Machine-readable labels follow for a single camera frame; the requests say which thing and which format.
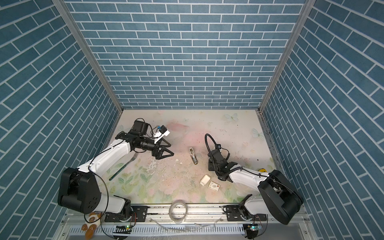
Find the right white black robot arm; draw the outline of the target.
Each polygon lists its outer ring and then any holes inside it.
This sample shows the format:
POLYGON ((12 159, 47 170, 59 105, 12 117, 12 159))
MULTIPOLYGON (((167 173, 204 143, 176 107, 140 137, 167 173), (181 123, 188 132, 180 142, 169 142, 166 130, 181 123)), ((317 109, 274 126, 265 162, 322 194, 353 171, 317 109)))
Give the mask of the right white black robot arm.
POLYGON ((239 203, 239 211, 245 219, 265 214, 288 225, 304 203, 299 191, 278 170, 262 173, 244 168, 228 162, 217 149, 209 150, 208 157, 209 171, 214 171, 220 181, 242 184, 261 194, 262 201, 249 194, 239 203))

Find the white staple box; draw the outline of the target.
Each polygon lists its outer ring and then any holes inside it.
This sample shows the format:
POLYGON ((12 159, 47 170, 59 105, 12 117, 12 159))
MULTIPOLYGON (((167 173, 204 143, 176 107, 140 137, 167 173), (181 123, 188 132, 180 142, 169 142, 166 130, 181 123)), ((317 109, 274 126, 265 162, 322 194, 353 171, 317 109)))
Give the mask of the white staple box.
POLYGON ((209 189, 213 190, 213 191, 216 191, 218 192, 219 191, 219 188, 220 188, 220 185, 211 181, 210 184, 209 184, 209 189))

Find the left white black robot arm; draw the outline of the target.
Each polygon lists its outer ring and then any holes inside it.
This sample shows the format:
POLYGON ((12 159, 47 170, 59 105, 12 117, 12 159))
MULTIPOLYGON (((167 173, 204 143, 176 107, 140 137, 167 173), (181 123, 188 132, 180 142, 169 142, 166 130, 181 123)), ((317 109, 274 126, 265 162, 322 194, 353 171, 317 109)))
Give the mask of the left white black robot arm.
POLYGON ((60 179, 58 204, 82 214, 92 212, 116 214, 122 219, 132 215, 131 202, 109 193, 102 194, 98 181, 122 157, 150 152, 157 160, 172 157, 171 144, 164 140, 169 135, 165 126, 152 129, 144 119, 136 119, 126 133, 117 134, 109 147, 77 168, 67 168, 60 179))

